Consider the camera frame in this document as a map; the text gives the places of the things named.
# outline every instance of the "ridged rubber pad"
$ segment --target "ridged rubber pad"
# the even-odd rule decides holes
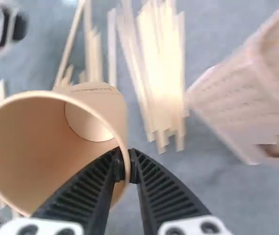
[[[32,217],[77,222],[86,235],[104,234],[117,178],[115,159],[120,156],[120,149],[116,148],[88,164],[49,197]]]
[[[210,214],[195,194],[162,165],[136,149],[129,153],[132,167],[138,169],[131,181],[138,184],[145,235],[157,234],[166,221]]]

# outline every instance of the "bundle of wooden sticks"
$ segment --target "bundle of wooden sticks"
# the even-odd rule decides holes
[[[91,0],[80,0],[70,29],[55,86],[72,85],[73,66],[67,63],[84,9],[86,70],[80,82],[101,82],[100,33],[92,26]],[[183,94],[185,86],[184,13],[176,13],[174,0],[149,0],[135,18],[130,0],[108,12],[108,82],[116,86],[116,31],[138,98],[148,141],[159,153],[174,135],[177,150],[186,134]]]

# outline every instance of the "gray carpet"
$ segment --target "gray carpet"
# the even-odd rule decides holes
[[[133,1],[134,10],[140,0]],[[186,13],[186,84],[190,86],[208,67],[239,46],[272,12],[279,0],[178,0]],[[0,79],[9,94],[50,90],[55,78],[75,8],[61,0],[21,0],[28,12],[27,38],[0,59]],[[95,0],[93,22],[103,32],[106,55],[106,12],[112,0]],[[83,31],[78,33],[70,62],[76,75],[84,69]],[[150,155],[179,177],[235,235],[279,235],[279,167],[247,166],[194,115],[187,119],[186,149],[176,153],[171,144],[158,155],[145,138],[139,106],[120,47],[118,86],[129,112],[129,147]],[[139,200],[130,186],[111,211],[108,234],[142,235]]]

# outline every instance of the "tan paper cup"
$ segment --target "tan paper cup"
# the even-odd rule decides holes
[[[0,198],[30,216],[64,182],[119,146],[129,182],[127,110],[123,95],[107,83],[55,87],[13,95],[0,103]]]

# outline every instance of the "screw hole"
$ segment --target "screw hole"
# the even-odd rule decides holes
[[[170,228],[166,231],[165,235],[185,235],[185,233],[179,228]]]
[[[74,232],[72,229],[63,229],[59,231],[56,235],[74,235]]]
[[[22,228],[18,235],[35,235],[38,231],[38,227],[36,225],[28,225]]]
[[[201,228],[205,234],[218,234],[220,232],[219,228],[211,222],[203,223]]]

